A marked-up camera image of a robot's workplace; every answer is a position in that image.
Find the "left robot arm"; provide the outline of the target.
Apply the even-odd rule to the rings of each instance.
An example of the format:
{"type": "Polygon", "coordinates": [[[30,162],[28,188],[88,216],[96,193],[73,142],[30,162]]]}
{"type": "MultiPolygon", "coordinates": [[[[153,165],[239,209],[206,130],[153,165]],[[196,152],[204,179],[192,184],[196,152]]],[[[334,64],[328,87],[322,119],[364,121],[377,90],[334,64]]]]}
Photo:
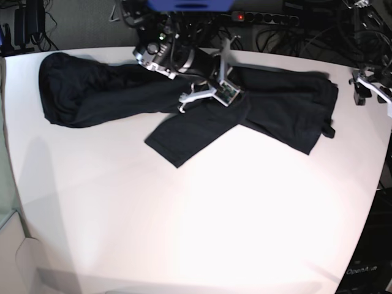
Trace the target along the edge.
{"type": "Polygon", "coordinates": [[[344,42],[360,56],[349,80],[355,88],[355,103],[362,106],[375,94],[391,116],[391,30],[371,4],[344,1],[336,24],[344,42]]]}

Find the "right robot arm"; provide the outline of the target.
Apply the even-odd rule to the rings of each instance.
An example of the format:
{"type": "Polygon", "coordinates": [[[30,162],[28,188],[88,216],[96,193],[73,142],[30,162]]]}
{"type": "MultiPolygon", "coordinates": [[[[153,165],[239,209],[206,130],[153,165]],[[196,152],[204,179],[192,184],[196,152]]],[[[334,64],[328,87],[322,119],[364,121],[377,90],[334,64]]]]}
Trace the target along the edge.
{"type": "Polygon", "coordinates": [[[138,33],[133,54],[143,68],[173,80],[183,77],[190,89],[181,94],[179,108],[215,99],[229,107],[243,90],[229,79],[232,43],[223,37],[218,50],[207,53],[200,45],[215,37],[217,18],[228,12],[231,1],[115,1],[118,18],[138,33]]]}

